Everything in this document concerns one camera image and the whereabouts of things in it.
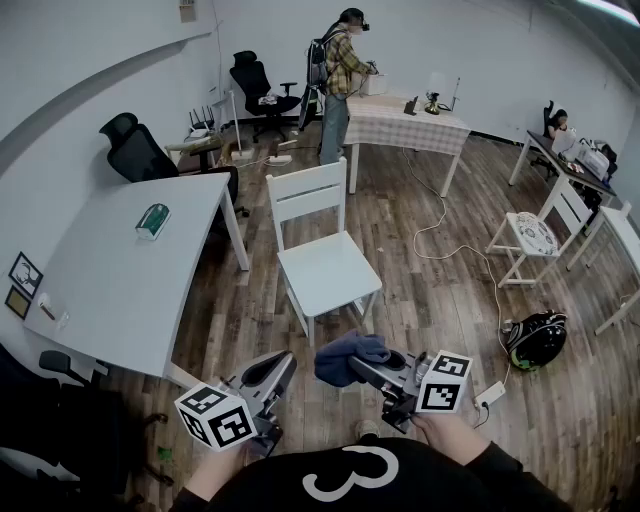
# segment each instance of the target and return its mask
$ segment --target shoe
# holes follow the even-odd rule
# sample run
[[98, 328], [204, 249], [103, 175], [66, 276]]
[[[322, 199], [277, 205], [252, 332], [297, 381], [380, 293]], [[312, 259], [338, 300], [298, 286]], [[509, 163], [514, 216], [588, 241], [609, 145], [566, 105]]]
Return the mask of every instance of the shoe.
[[356, 439], [358, 441], [367, 434], [373, 434], [376, 437], [380, 437], [380, 429], [378, 428], [378, 425], [376, 425], [375, 421], [362, 420], [356, 425]]

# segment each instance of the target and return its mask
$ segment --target checkered tablecloth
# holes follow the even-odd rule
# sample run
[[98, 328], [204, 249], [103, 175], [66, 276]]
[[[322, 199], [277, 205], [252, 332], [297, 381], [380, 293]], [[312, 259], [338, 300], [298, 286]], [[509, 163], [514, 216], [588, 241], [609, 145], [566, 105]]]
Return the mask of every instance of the checkered tablecloth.
[[345, 144], [399, 146], [458, 155], [471, 129], [448, 112], [427, 114], [424, 102], [416, 115], [404, 113], [406, 99], [353, 95], [347, 100], [349, 128]]

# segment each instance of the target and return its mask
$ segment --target tissue box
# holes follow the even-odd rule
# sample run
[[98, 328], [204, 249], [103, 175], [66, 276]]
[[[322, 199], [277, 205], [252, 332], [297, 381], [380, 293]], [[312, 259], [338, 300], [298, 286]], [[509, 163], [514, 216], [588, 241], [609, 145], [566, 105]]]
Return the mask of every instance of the tissue box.
[[363, 77], [359, 73], [353, 73], [351, 75], [351, 90], [357, 91], [360, 89], [360, 93], [367, 96], [385, 94], [389, 91], [389, 75], [367, 75], [365, 78], [366, 81], [360, 88]]
[[136, 225], [138, 237], [144, 240], [155, 240], [169, 217], [171, 217], [169, 208], [160, 203], [152, 204]]

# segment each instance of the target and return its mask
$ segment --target white chair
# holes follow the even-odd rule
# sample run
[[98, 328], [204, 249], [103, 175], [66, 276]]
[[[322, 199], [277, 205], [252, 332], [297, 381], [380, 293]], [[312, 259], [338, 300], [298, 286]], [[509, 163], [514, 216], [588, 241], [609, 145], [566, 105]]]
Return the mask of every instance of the white chair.
[[[289, 299], [314, 346], [315, 317], [354, 303], [363, 323], [382, 282], [344, 229], [347, 160], [274, 178], [267, 176], [278, 261]], [[281, 223], [338, 206], [338, 233], [284, 248]]]
[[[553, 208], [560, 214], [571, 233], [560, 248], [558, 248], [555, 234], [544, 222]], [[498, 284], [498, 288], [502, 288], [505, 284], [537, 284], [571, 244], [590, 216], [591, 210], [582, 202], [566, 176], [558, 178], [558, 182], [537, 216], [528, 212], [507, 213], [506, 219], [485, 251], [487, 254], [505, 251], [511, 261], [512, 266]], [[519, 247], [496, 245], [507, 224], [513, 231]], [[520, 254], [520, 257], [514, 260], [513, 253]], [[548, 258], [552, 261], [534, 279], [523, 279], [518, 268], [528, 256]], [[516, 275], [516, 279], [511, 279], [513, 274]]]

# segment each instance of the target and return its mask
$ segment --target white wall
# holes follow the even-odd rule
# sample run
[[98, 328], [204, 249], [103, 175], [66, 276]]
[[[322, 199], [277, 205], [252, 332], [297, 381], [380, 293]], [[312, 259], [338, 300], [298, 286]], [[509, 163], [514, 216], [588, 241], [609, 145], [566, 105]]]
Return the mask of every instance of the white wall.
[[16, 0], [0, 15], [0, 140], [82, 80], [154, 48], [211, 32], [210, 0], [181, 23], [178, 0]]
[[[254, 50], [271, 85], [297, 81], [303, 55], [351, 4], [341, 0], [215, 0], [227, 83], [233, 54]], [[621, 150], [631, 125], [632, 93], [560, 20], [527, 0], [369, 0], [360, 2], [371, 31], [354, 37], [362, 60], [390, 74], [392, 92], [424, 95], [433, 70], [446, 74], [449, 103], [461, 77], [456, 114], [473, 130], [523, 141], [540, 131], [542, 108], [560, 102], [580, 135]], [[244, 96], [238, 95], [239, 106]], [[249, 117], [240, 109], [240, 117]]]
[[640, 226], [640, 106], [636, 108], [627, 143], [618, 156], [618, 171], [611, 183], [620, 199], [631, 203], [630, 215], [636, 226]]
[[[20, 21], [30, 26], [29, 30], [40, 30], [37, 23], [31, 26]], [[22, 58], [17, 53], [12, 55]], [[188, 134], [188, 110], [215, 99], [208, 91], [218, 83], [217, 55], [216, 39], [211, 35], [138, 55], [66, 90], [0, 140], [3, 302], [11, 287], [7, 273], [19, 251], [44, 270], [56, 244], [89, 196], [96, 189], [123, 183], [106, 161], [110, 145], [98, 133], [100, 127], [114, 115], [130, 111], [149, 127], [160, 146], [181, 142]], [[61, 347], [24, 329], [22, 321], [4, 305], [0, 306], [0, 343], [33, 371], [59, 377], [40, 370], [38, 359], [43, 350]], [[92, 361], [82, 354], [67, 352], [73, 357], [74, 370], [89, 377]], [[35, 459], [8, 450], [0, 450], [0, 458], [25, 470], [43, 467], [47, 472], [68, 476], [60, 468], [36, 464]]]

